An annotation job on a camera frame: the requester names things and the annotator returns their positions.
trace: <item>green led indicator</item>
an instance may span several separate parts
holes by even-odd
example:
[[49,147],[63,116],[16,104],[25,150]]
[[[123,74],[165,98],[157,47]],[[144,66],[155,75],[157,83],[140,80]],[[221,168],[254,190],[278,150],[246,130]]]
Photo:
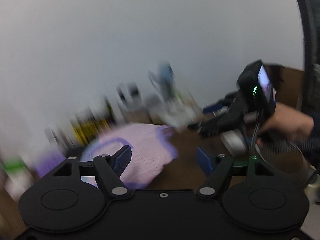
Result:
[[256,98],[256,92],[257,92],[258,87],[255,86],[253,89],[253,97]]

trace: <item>pink cloth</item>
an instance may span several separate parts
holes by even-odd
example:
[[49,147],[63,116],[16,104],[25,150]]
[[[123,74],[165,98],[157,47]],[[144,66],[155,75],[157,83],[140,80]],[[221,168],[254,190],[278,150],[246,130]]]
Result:
[[[164,165],[178,157],[177,149],[167,140],[171,134],[164,133],[167,128],[152,124],[129,124],[95,140],[85,150],[81,161],[92,161],[101,154],[113,155],[124,145],[129,145],[132,158],[120,179],[128,188],[145,188]],[[82,180],[96,186],[94,177],[82,177]]]

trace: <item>lit screen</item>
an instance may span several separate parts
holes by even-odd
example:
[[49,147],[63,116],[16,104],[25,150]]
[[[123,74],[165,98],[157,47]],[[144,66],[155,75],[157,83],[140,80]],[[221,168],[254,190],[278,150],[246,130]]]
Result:
[[258,82],[260,86],[262,87],[263,93],[267,98],[267,101],[269,102],[270,94],[271,94],[271,82],[268,78],[268,74],[264,68],[263,65],[261,65],[259,74],[258,74]]

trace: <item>wall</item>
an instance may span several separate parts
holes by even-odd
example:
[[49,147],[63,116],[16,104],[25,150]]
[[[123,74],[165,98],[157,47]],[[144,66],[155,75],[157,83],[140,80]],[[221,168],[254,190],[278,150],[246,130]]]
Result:
[[166,59],[201,105],[236,88],[255,59],[302,68],[296,0],[0,0],[0,148],[46,145],[116,86],[154,91],[147,71]]

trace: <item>human hand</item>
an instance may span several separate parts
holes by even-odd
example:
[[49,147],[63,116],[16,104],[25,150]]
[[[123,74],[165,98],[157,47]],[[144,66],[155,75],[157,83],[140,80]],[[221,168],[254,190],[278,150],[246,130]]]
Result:
[[313,129],[313,118],[290,106],[277,103],[274,114],[263,124],[259,133],[274,129],[288,140],[307,138]]

